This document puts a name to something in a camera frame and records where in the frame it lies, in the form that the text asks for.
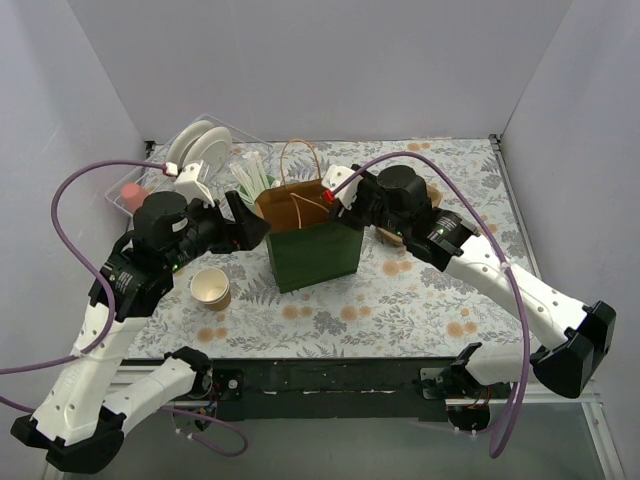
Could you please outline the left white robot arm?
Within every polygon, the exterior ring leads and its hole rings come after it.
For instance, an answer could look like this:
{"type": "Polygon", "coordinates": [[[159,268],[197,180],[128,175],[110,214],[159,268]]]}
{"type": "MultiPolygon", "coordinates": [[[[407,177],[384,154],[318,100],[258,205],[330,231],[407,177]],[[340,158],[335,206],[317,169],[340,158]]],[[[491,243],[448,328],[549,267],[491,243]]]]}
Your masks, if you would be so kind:
{"type": "Polygon", "coordinates": [[[115,242],[90,289],[71,362],[42,404],[11,428],[24,445],[45,450],[57,470],[100,472],[125,436],[166,403],[211,392],[212,362],[191,347],[166,354],[158,368],[124,390],[108,389],[136,335],[173,289],[176,272],[206,253],[251,251],[269,232],[269,223],[238,192],[225,197],[232,219],[217,203],[187,201],[173,191],[151,194],[135,211],[132,230],[115,242]]]}

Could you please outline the green brown paper bag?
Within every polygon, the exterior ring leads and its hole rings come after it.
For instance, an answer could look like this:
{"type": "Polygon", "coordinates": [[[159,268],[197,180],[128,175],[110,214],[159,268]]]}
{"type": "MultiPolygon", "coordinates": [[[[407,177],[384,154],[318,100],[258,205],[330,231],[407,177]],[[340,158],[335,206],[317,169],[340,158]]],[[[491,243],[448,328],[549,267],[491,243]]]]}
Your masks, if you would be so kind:
{"type": "Polygon", "coordinates": [[[255,201],[257,213],[271,225],[266,244],[281,293],[354,274],[359,265],[363,231],[330,218],[319,158],[313,160],[315,179],[291,183],[281,173],[281,185],[255,201]]]}

